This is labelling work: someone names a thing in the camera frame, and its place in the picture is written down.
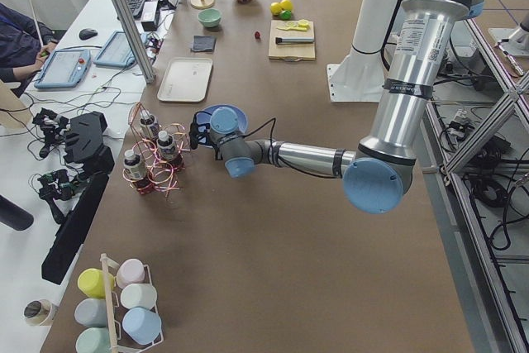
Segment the blue plate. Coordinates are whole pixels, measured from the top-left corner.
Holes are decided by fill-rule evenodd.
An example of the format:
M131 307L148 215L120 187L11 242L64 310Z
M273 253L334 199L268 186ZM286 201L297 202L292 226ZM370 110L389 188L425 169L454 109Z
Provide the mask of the blue plate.
M198 115L198 122L200 124L203 123L209 123L211 126L213 126L213 123L211 122L211 117L214 112L216 112L220 108L226 108L231 109L234 114L236 114L236 120L238 123L238 130L240 132L246 132L248 128L248 119L246 114L239 109L238 107L231 105L231 104L217 104L217 105L211 105L209 107L205 107Z

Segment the yellow lemon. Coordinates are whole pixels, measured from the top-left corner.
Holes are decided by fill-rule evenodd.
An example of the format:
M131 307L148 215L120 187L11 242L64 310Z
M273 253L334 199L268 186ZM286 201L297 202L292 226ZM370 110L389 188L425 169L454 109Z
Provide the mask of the yellow lemon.
M279 2L272 2L269 5L269 9L273 16L278 16L283 11L283 8Z
M291 0L281 0L279 5L283 11L293 11L293 2Z

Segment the green bowl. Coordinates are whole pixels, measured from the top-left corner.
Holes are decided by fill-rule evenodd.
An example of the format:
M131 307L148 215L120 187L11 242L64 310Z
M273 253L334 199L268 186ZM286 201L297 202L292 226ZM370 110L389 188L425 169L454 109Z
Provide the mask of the green bowl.
M216 8L202 10L198 14L198 21L206 28L214 28L220 25L222 13Z

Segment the green lime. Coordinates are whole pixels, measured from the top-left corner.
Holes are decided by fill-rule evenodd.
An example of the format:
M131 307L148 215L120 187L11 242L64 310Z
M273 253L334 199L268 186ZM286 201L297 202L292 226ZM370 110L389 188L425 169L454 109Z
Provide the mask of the green lime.
M289 11L289 10L283 10L283 11L279 14L279 18L280 18L282 21L289 21L289 20L292 18L292 12Z

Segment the cream tray with rabbit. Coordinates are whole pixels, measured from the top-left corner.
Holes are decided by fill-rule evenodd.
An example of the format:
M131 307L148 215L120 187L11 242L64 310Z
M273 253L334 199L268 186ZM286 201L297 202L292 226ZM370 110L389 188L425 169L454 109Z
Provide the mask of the cream tray with rabbit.
M207 94L212 66L209 58L174 57L165 70L157 98L164 103L200 103Z

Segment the grey folded cloth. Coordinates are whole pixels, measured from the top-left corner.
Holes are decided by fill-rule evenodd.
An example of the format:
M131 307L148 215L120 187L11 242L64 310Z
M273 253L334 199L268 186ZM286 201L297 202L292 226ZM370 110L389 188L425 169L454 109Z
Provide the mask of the grey folded cloth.
M216 45L215 36L194 36L191 45L192 52L213 52Z

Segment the wooden cutting board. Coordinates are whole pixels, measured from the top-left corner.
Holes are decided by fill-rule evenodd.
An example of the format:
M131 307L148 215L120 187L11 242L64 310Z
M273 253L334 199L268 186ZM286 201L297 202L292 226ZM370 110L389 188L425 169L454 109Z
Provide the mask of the wooden cutting board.
M316 59L315 42L312 44L276 45L274 39L278 37L311 37L315 40L315 28L312 21L308 31L281 31L276 28L283 21L273 20L269 30L268 57L271 60L310 60Z

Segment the blue teach pendant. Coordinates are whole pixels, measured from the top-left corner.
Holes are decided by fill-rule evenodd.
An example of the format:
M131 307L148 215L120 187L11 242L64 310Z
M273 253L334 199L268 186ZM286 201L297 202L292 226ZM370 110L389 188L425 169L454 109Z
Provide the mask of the blue teach pendant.
M88 49L55 50L47 59L34 82L37 89L67 89L76 87L89 69Z
M136 58L123 31L114 31L94 58L98 67L124 69L133 65Z

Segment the black computer mouse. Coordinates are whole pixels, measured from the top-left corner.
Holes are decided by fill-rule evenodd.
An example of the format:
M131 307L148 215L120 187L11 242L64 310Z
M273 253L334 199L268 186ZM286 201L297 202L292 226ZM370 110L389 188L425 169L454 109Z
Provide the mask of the black computer mouse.
M79 32L79 39L81 41L86 41L94 38L98 35L98 31L93 28L84 28Z

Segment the pink cup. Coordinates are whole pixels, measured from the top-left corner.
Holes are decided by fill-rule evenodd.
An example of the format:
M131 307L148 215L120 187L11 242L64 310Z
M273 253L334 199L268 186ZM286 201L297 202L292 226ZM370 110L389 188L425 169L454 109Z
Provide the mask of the pink cup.
M125 260L120 265L116 274L117 285L120 289L124 289L130 284L141 284L144 282L144 279L144 264L136 258Z

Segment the white cup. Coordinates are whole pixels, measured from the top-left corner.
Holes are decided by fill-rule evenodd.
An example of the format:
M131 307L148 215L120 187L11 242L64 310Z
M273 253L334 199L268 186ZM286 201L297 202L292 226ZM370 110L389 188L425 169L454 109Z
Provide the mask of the white cup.
M157 301L158 293L151 284L129 284L121 292L120 300L123 307L145 308L151 310Z

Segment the yellow cup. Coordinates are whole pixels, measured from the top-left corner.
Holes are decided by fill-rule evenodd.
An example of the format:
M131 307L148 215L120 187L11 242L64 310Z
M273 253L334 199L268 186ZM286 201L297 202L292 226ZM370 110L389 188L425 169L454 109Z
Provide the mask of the yellow cup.
M77 285L88 298L105 298L103 272L100 269L84 270L77 279Z

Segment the seated person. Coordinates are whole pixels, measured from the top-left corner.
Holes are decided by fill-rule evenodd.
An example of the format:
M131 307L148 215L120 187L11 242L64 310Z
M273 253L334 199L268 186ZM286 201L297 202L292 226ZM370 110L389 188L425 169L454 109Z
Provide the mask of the seated person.
M22 82L34 76L46 61L44 53L55 50L59 41L44 23L1 4L1 80Z

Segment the blue cup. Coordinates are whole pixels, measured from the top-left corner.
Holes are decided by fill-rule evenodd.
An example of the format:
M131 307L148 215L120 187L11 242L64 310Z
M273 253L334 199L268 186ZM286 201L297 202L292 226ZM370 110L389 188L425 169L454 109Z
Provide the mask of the blue cup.
M149 345L161 333L162 321L156 312L136 307L126 312L122 327L133 341L140 345Z

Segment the grey cup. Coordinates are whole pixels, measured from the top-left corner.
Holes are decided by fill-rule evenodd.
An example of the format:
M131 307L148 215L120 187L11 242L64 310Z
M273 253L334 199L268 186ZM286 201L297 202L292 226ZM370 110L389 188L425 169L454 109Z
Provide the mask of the grey cup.
M74 319L85 327L106 327L107 306L102 298L86 298L74 311Z

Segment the mint green cup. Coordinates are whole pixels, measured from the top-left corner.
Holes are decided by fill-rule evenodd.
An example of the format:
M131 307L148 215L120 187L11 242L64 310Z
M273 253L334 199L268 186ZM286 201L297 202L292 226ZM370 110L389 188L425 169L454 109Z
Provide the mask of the mint green cup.
M108 353L111 351L108 329L90 327L81 332L75 342L77 353Z

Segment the tape roll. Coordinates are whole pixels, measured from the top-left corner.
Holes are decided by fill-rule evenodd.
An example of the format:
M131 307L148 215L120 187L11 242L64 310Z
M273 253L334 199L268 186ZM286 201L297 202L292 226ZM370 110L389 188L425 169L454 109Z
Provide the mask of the tape roll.
M57 310L58 307L50 300L34 300L24 308L23 317L30 326L50 326L55 319Z

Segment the aluminium frame post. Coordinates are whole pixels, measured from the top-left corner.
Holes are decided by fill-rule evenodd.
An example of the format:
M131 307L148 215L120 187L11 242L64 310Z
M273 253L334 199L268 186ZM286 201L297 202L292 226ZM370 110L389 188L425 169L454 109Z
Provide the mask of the aluminium frame post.
M136 63L140 66L143 77L147 83L155 81L155 71L151 65L150 59L141 40L140 33L136 23L129 11L126 0L111 0L112 5L122 24L123 31L131 47L132 53L136 58Z

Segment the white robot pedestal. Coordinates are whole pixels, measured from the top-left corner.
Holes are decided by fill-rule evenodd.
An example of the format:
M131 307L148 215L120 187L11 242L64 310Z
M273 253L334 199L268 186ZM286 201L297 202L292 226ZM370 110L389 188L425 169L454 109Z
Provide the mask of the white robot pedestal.
M381 51L398 0L362 0L350 53L327 66L330 100L378 102L384 86Z

